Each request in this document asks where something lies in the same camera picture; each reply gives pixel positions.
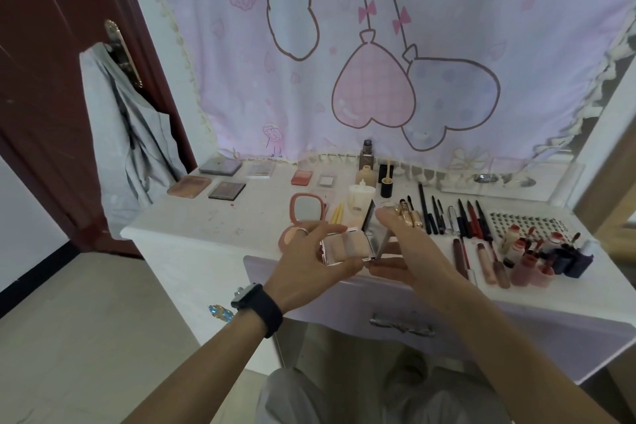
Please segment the person's right hand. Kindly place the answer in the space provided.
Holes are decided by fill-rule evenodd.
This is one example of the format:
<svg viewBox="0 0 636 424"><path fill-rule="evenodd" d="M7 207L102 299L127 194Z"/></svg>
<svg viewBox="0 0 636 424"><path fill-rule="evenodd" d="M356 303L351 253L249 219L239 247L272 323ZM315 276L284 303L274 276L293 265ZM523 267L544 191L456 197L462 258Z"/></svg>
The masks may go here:
<svg viewBox="0 0 636 424"><path fill-rule="evenodd" d="M396 238L387 244L386 257L402 258L401 276L376 276L410 286L426 303L444 309L474 286L451 266L433 240L423 231L406 225L402 217L388 208L376 212L377 220Z"/></svg>

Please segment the person's left hand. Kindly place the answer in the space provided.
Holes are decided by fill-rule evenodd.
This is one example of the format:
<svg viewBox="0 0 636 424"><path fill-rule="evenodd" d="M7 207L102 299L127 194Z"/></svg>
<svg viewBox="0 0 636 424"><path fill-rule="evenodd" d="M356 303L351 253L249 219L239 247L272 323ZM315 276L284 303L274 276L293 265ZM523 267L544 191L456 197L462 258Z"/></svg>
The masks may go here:
<svg viewBox="0 0 636 424"><path fill-rule="evenodd" d="M324 284L327 266L319 257L319 250L327 235L346 230L346 226L324 221L305 222L298 228L264 284L266 293L284 315L312 302L334 286Z"/></svg>

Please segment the silver powder palette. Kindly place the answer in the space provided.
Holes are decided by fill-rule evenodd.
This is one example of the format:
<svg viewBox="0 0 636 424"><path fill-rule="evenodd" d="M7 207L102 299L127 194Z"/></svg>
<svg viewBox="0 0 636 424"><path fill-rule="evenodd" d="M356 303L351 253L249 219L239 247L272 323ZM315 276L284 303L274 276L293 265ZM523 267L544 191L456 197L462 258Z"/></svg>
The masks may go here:
<svg viewBox="0 0 636 424"><path fill-rule="evenodd" d="M376 212L377 205L371 200L361 227L327 235L321 242L323 264L334 266L348 259L368 263L381 258L393 234L377 220Z"/></svg>

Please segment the pink round compact mirror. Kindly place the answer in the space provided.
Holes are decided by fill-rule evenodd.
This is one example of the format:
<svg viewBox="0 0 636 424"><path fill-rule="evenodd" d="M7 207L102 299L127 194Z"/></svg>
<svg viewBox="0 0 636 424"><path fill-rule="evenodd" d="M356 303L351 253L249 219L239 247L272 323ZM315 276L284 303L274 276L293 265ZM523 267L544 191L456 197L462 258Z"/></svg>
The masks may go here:
<svg viewBox="0 0 636 424"><path fill-rule="evenodd" d="M290 200L291 225L281 234L278 242L280 251L284 251L293 238L298 227L305 222L324 220L329 205L322 197L309 192L298 192Z"/></svg>

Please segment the white squat bottle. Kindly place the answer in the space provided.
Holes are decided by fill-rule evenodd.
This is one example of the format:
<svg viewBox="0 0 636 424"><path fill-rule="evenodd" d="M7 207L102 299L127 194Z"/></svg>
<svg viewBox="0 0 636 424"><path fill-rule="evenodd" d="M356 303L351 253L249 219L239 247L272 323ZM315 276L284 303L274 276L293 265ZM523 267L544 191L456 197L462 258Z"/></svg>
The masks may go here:
<svg viewBox="0 0 636 424"><path fill-rule="evenodd" d="M365 180L361 180L358 184L350 185L346 199L349 213L355 217L365 216L376 192L376 187L367 185Z"/></svg>

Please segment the black and gold bottle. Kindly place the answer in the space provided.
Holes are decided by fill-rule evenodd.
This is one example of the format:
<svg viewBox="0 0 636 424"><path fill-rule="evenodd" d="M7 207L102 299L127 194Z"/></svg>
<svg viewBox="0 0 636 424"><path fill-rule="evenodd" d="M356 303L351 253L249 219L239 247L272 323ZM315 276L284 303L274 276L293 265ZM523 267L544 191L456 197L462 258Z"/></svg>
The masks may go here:
<svg viewBox="0 0 636 424"><path fill-rule="evenodd" d="M380 196L388 199L393 195L393 171L390 163L381 163L378 166L378 183L380 184Z"/></svg>

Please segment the clear lip gloss tube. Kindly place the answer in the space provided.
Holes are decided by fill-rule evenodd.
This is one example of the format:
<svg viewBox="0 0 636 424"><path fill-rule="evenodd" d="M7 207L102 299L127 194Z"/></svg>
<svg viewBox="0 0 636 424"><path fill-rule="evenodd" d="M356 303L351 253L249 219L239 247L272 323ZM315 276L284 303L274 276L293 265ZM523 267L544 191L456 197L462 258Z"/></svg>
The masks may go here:
<svg viewBox="0 0 636 424"><path fill-rule="evenodd" d="M467 251L466 251L465 241L464 241L464 238L462 236L460 236L460 243L462 245L462 252L463 252L463 258L464 258L464 265L465 265L466 273L467 273L467 279L475 287L477 287L478 284L476 282L476 276L474 274L473 269L471 268L470 261L469 261L469 258L468 258L468 254L467 254Z"/></svg>

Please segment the row of makeup pencils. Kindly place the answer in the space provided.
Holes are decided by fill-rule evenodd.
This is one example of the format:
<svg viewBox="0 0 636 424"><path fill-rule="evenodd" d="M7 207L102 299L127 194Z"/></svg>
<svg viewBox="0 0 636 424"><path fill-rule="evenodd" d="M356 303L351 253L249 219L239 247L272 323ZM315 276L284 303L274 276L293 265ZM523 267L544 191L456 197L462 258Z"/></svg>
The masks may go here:
<svg viewBox="0 0 636 424"><path fill-rule="evenodd" d="M480 239L492 243L494 232L486 211L479 201L462 200L443 204L439 197L426 195L425 185L418 182L422 219L421 227L428 235L449 235L460 239Z"/></svg>

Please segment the black wristwatch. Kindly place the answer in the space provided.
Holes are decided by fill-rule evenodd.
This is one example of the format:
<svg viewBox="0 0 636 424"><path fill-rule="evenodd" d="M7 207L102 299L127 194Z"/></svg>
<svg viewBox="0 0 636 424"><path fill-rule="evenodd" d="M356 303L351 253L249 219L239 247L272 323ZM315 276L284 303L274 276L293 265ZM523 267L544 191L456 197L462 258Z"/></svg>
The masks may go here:
<svg viewBox="0 0 636 424"><path fill-rule="evenodd" d="M262 284L252 283L235 292L230 304L236 310L249 309L255 312L266 326L266 339L271 338L282 325L283 313Z"/></svg>

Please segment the pink lip gloss tube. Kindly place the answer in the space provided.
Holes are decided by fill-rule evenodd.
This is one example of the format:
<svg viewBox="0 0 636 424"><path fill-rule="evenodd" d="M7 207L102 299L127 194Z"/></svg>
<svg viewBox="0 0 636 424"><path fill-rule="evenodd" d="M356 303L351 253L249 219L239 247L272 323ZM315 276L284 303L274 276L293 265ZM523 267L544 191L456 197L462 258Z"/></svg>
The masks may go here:
<svg viewBox="0 0 636 424"><path fill-rule="evenodd" d="M498 282L497 276L494 271L494 265L492 263L488 250L485 248L485 245L483 243L478 243L476 245L476 252L478 254L480 267L485 282L488 285L497 285Z"/></svg>

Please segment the white dressing table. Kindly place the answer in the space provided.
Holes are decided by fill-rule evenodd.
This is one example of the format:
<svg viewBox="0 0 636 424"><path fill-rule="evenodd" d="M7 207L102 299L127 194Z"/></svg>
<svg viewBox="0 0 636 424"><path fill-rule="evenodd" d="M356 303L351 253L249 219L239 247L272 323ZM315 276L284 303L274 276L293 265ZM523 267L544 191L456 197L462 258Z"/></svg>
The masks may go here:
<svg viewBox="0 0 636 424"><path fill-rule="evenodd" d="M236 291L267 280L281 255L279 238L291 225L292 195L316 190L315 180L322 173L335 174L335 188L322 195L332 210L346 199L356 167L342 162L318 165L311 185L304 188L291 185L295 170L290 164L278 163L269 179L248 180L234 201L207 197L222 178L214 179L194 199L166 194L122 231L142 253L200 345L225 324L210 314L210 305L231 310ZM477 244L477 239L468 239L465 246L480 290L477 275L488 284ZM303 324L307 323L288 318L275 338L259 346L247 368L269 374L292 365L289 354L300 350Z"/></svg>

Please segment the brown eyeshadow palette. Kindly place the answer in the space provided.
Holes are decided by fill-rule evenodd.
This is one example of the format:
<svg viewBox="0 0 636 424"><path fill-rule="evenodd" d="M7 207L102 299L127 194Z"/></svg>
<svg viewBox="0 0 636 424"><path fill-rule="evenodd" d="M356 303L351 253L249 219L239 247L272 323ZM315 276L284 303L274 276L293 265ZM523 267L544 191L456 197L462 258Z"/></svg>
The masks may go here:
<svg viewBox="0 0 636 424"><path fill-rule="evenodd" d="M234 201L246 187L245 182L224 180L219 182L207 195L209 199Z"/></svg>

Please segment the black dotted sticker sheet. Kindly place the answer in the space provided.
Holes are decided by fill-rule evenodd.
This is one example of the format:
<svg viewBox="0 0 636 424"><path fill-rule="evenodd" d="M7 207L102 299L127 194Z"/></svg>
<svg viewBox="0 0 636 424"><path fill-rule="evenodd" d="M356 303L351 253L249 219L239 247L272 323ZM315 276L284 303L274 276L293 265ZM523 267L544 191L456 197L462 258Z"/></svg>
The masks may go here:
<svg viewBox="0 0 636 424"><path fill-rule="evenodd" d="M532 238L546 240L552 233L561 233L566 241L570 241L579 231L567 219L560 219L551 215L526 214L503 210L492 210L485 213L489 228L496 242L501 243L509 228L513 225L520 227L520 236L524 238L527 231L534 227Z"/></svg>

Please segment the grey eyeshadow palette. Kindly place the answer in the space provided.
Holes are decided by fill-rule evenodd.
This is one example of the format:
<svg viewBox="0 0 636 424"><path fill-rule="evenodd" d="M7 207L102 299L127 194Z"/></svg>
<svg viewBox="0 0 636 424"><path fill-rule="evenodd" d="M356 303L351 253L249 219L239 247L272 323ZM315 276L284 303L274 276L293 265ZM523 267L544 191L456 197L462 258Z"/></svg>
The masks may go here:
<svg viewBox="0 0 636 424"><path fill-rule="evenodd" d="M241 169L242 165L243 162L241 160L217 156L211 157L201 164L198 167L198 171L201 174L232 177Z"/></svg>

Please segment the navy lipstick case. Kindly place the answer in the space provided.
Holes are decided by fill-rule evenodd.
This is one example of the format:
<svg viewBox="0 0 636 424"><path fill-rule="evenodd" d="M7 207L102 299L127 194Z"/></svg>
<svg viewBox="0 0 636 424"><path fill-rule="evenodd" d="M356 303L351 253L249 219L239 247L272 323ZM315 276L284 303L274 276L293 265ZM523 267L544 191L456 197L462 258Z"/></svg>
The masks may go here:
<svg viewBox="0 0 636 424"><path fill-rule="evenodd" d="M572 266L575 258L576 249L569 244L563 244L548 253L546 262L551 264L555 275L561 275Z"/></svg>
<svg viewBox="0 0 636 424"><path fill-rule="evenodd" d="M575 250L574 259L563 274L570 278L580 278L593 262L598 245L597 240L587 239L580 248Z"/></svg>

